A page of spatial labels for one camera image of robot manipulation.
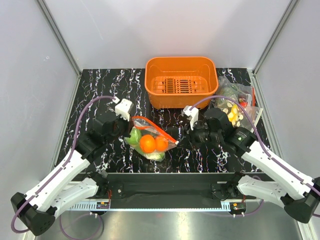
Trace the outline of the green fake pumpkin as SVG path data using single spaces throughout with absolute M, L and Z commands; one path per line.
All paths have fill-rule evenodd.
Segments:
M 140 143 L 141 137 L 142 137 L 141 131 L 133 127 L 130 132 L 130 137 L 125 137 L 124 140 L 127 144 L 135 146 Z

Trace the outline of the clear orange-zip bag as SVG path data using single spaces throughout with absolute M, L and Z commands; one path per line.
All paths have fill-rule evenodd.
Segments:
M 124 141 L 147 160 L 161 162 L 167 151 L 178 146 L 176 139 L 148 118 L 133 116 L 132 123 L 129 137 Z

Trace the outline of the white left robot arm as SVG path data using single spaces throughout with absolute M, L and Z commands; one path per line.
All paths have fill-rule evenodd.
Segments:
M 130 118 L 123 119 L 114 114 L 95 119 L 89 130 L 76 135 L 76 144 L 40 183 L 26 193 L 17 192 L 11 197 L 13 218 L 20 219 L 27 230 L 40 236 L 76 203 L 107 195 L 108 181 L 97 172 L 90 173 L 68 190 L 64 188 L 98 159 L 108 144 L 121 136 L 128 137 L 132 127 Z

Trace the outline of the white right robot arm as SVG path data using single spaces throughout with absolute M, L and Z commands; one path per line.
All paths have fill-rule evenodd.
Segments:
M 271 202 L 294 220 L 307 224 L 320 204 L 320 179 L 312 178 L 281 159 L 268 149 L 258 134 L 244 127 L 233 127 L 227 114 L 219 108 L 210 108 L 199 121 L 199 110 L 186 106 L 182 115 L 189 120 L 184 128 L 186 139 L 194 147 L 219 145 L 228 153 L 253 164 L 272 181 L 263 181 L 236 172 L 220 187 L 220 192 L 231 198 L 253 196 Z

